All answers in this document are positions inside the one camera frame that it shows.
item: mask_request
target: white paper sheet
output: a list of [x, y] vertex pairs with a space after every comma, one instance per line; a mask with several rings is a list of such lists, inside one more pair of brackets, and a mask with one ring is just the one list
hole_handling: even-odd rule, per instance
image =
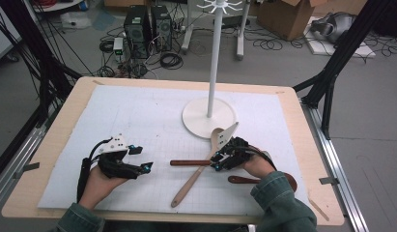
[[[190, 133], [183, 124], [184, 107], [208, 91], [98, 86], [58, 158], [39, 208], [67, 209], [76, 198], [82, 159], [93, 147], [122, 133], [128, 144], [142, 146], [141, 155], [126, 156], [139, 165], [153, 161], [152, 172], [116, 188], [97, 209], [222, 215], [262, 215], [250, 196], [254, 185], [230, 184], [230, 175], [250, 177], [244, 170], [215, 172], [206, 167], [183, 202], [170, 204], [197, 167], [170, 166], [170, 160], [202, 160], [211, 150], [209, 139]], [[240, 126], [234, 136], [268, 151], [281, 171], [298, 182], [296, 198], [309, 205], [280, 102], [275, 95], [216, 92], [231, 104]]]

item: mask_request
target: gray floor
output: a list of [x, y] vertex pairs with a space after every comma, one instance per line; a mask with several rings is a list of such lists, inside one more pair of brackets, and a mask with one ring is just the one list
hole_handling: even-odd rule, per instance
[[[99, 38], [108, 30], [122, 26], [124, 18], [122, 14], [107, 13], [99, 8], [91, 9], [88, 14], [94, 22], [92, 27], [67, 31], [64, 37], [89, 69], [95, 71], [100, 66]], [[204, 15], [195, 24], [212, 28], [211, 21], [210, 15]], [[247, 28], [260, 27], [252, 18]], [[209, 81], [212, 36], [213, 33], [207, 31], [194, 32], [190, 51], [182, 56], [184, 65], [180, 69], [158, 69], [156, 74], [148, 72], [145, 78]], [[62, 41], [58, 41], [68, 66], [87, 73]], [[263, 50], [245, 41], [244, 59], [238, 61], [234, 55], [236, 38], [224, 34], [217, 81], [295, 86], [319, 73], [329, 59], [312, 55], [307, 45], [294, 48], [289, 43], [282, 44], [280, 50]], [[369, 230], [397, 231], [397, 54], [390, 57], [376, 54], [367, 64], [353, 58], [338, 77], [330, 135]], [[24, 64], [0, 62], [0, 155], [38, 103]], [[53, 224], [54, 220], [0, 215], [1, 232], [43, 231]], [[341, 227], [319, 227], [319, 231], [352, 231], [352, 228], [346, 222]]]

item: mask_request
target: person's left hand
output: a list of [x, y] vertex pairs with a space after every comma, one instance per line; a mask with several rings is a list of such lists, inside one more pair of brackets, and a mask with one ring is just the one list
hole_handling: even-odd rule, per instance
[[96, 165], [91, 171], [89, 179], [87, 180], [86, 188], [84, 189], [83, 196], [78, 202], [79, 205], [93, 210], [102, 199], [107, 197], [111, 191], [126, 182], [128, 179], [123, 178], [108, 178], [106, 177], [99, 166]]

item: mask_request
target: green jacket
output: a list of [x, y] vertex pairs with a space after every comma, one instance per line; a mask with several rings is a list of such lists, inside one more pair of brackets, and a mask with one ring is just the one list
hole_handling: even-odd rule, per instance
[[[261, 223], [257, 225], [257, 232], [317, 231], [316, 216], [306, 205], [295, 199], [295, 194], [282, 172], [270, 173], [253, 188], [251, 195], [265, 211]], [[50, 232], [96, 232], [102, 223], [102, 218], [73, 203], [57, 227]]]

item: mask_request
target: white mug tree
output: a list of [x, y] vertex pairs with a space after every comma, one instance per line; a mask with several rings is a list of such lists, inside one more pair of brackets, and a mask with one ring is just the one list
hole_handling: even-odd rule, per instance
[[214, 97], [215, 84], [216, 84], [216, 73], [218, 68], [218, 55], [219, 55], [219, 44], [221, 38], [221, 26], [222, 16], [226, 13], [225, 8], [230, 8], [234, 11], [232, 6], [236, 6], [239, 3], [228, 3], [226, 0], [215, 0], [205, 2], [211, 3], [207, 6], [198, 6], [200, 8], [213, 7], [210, 13], [215, 12], [215, 21], [213, 27], [213, 57], [211, 65], [211, 79], [210, 79], [210, 91], [209, 97], [204, 99], [198, 99], [190, 101], [183, 111], [183, 121], [185, 126], [192, 133], [204, 137], [210, 138], [211, 132], [215, 128], [229, 128], [233, 125], [236, 120], [236, 114], [234, 109], [225, 101], [216, 99]]

